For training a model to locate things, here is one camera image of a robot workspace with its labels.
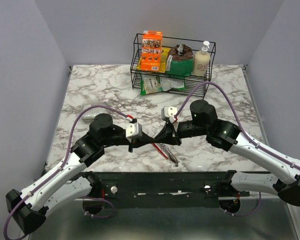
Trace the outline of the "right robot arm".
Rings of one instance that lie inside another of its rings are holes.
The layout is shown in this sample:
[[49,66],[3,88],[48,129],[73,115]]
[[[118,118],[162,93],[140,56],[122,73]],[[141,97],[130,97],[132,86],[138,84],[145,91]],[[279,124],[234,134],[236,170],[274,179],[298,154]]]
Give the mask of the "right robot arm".
[[155,138],[158,142],[180,145],[181,139],[205,136],[213,147],[242,156],[268,171],[262,174],[235,172],[232,178],[220,183],[224,195],[257,191],[276,195],[300,207],[300,159],[282,154],[254,139],[238,125],[218,119],[215,107],[205,100],[191,103],[191,120],[179,122],[177,111],[172,106],[161,110],[166,125]]

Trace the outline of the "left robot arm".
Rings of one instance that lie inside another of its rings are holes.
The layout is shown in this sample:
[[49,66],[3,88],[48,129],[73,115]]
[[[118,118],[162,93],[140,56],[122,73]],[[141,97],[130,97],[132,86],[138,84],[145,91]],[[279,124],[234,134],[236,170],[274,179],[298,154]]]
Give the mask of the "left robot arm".
[[111,115],[98,114],[89,125],[88,132],[71,144],[65,157],[37,181],[21,191],[12,189],[6,194],[9,216],[4,225],[4,237],[8,239],[8,225],[14,220],[25,236],[36,231],[46,220],[47,212],[58,203],[57,191],[68,199],[96,197],[101,186],[87,180],[82,187],[66,186],[66,183],[102,157],[107,146],[128,145],[129,149],[154,143],[154,138],[142,131],[136,119],[125,116],[125,128],[113,124]]

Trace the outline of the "steel key organizer red handle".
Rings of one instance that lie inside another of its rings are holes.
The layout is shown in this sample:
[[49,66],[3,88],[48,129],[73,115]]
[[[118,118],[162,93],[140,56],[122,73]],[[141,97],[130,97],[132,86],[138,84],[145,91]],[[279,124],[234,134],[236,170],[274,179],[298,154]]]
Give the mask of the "steel key organizer red handle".
[[162,143],[154,143],[152,146],[159,152],[161,156],[163,156],[166,160],[170,160],[175,167],[179,166],[179,161],[175,157],[175,155],[171,152],[169,147]]

